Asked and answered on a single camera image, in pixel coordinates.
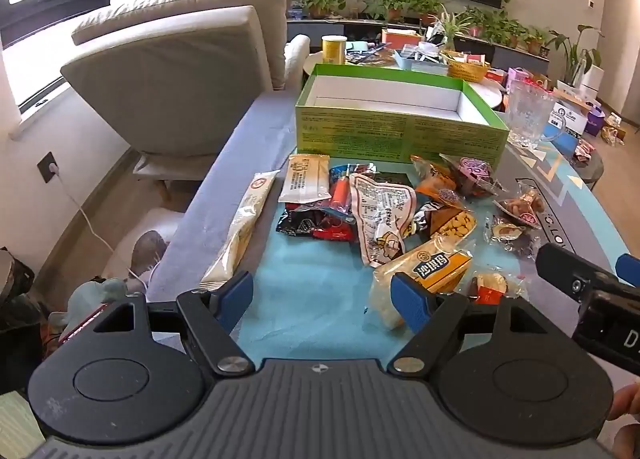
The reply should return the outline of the person's right hand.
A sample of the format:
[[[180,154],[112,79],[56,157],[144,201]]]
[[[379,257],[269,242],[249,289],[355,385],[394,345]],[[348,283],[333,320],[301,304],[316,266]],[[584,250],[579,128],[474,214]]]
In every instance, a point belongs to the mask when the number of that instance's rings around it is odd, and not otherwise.
[[[624,420],[634,418],[634,422],[628,422],[620,427],[614,436],[612,454],[618,459],[636,459],[639,457],[639,409],[640,387],[638,383],[629,384],[614,394],[608,421],[616,421],[620,418]]]

